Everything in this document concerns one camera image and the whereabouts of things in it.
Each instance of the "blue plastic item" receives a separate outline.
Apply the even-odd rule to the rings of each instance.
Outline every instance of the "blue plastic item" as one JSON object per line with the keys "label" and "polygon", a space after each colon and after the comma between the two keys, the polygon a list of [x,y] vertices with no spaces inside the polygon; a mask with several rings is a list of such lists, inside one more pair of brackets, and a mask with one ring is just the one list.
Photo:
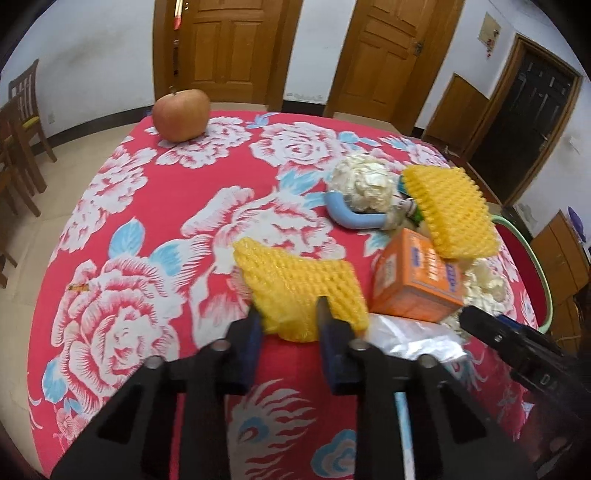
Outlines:
{"label": "blue plastic item", "polygon": [[572,207],[569,207],[569,217],[571,223],[574,226],[575,231],[579,234],[579,238],[583,241],[583,243],[586,243],[587,239],[585,238],[585,233],[583,231],[583,221],[581,220],[581,217],[578,216],[577,212],[573,210]]}
{"label": "blue plastic item", "polygon": [[386,223],[385,213],[355,213],[352,211],[341,192],[326,192],[324,202],[330,217],[345,228],[351,230],[376,229],[382,228]]}

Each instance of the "wooden cabinet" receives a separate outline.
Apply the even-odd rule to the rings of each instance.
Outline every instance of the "wooden cabinet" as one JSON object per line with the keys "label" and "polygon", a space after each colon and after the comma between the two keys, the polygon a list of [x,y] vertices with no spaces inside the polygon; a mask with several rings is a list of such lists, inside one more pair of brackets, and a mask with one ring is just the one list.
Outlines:
{"label": "wooden cabinet", "polygon": [[544,270],[554,315],[550,333],[565,350],[576,353],[581,336],[580,312],[573,296],[589,282],[589,260],[577,233],[562,212],[531,241]]}
{"label": "wooden cabinet", "polygon": [[454,73],[425,129],[423,140],[432,143],[432,138],[438,139],[450,150],[461,154],[487,106],[488,98]]}

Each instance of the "white wall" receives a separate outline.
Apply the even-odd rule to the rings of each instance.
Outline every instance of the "white wall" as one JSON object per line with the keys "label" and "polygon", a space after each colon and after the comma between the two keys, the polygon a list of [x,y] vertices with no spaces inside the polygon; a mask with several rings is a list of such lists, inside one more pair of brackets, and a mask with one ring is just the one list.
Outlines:
{"label": "white wall", "polygon": [[355,0],[304,0],[283,98],[326,103]]}
{"label": "white wall", "polygon": [[[556,53],[584,75],[579,99],[562,137],[515,207],[535,236],[556,215],[571,206],[591,236],[591,82],[567,41],[543,12],[523,0],[493,0],[513,17],[515,28]],[[569,139],[574,137],[577,152]]]}
{"label": "white wall", "polygon": [[37,100],[48,136],[153,104],[153,15],[154,0],[57,0],[2,70],[0,105],[8,99],[8,82],[36,58]]}
{"label": "white wall", "polygon": [[[478,40],[482,22],[489,13],[501,27],[490,58],[486,46]],[[509,56],[515,29],[488,0],[466,0],[447,55],[415,125],[426,128],[454,73],[490,98]]]}

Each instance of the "baseboard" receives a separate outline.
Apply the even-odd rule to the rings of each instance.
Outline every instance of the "baseboard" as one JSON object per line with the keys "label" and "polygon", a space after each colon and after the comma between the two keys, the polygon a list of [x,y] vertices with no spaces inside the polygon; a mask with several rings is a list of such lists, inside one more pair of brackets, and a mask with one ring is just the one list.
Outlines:
{"label": "baseboard", "polygon": [[326,105],[322,103],[294,102],[284,100],[281,105],[282,113],[302,113],[303,115],[323,116]]}
{"label": "baseboard", "polygon": [[[47,141],[52,148],[57,147],[58,145],[71,142],[76,138],[102,132],[103,130],[108,130],[109,128],[137,123],[142,118],[149,115],[151,111],[152,105],[147,105],[140,108],[125,110],[123,112],[112,113],[111,115],[95,118],[89,122],[84,122],[83,124],[68,128],[67,130],[48,137]],[[34,155],[38,155],[39,153],[43,152],[43,146],[41,145],[41,142],[32,145],[31,149]]]}
{"label": "baseboard", "polygon": [[413,138],[421,138],[425,133],[424,128],[413,127],[413,131],[410,132],[410,136]]}

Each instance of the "chair cushion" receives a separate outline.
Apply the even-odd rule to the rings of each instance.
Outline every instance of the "chair cushion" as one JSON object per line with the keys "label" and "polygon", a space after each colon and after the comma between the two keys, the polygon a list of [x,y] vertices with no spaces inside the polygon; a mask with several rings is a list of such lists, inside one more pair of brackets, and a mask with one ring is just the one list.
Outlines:
{"label": "chair cushion", "polygon": [[27,120],[26,122],[23,123],[22,127],[25,130],[28,130],[33,125],[35,125],[39,120],[40,120],[40,118],[38,116],[31,117],[29,120]]}

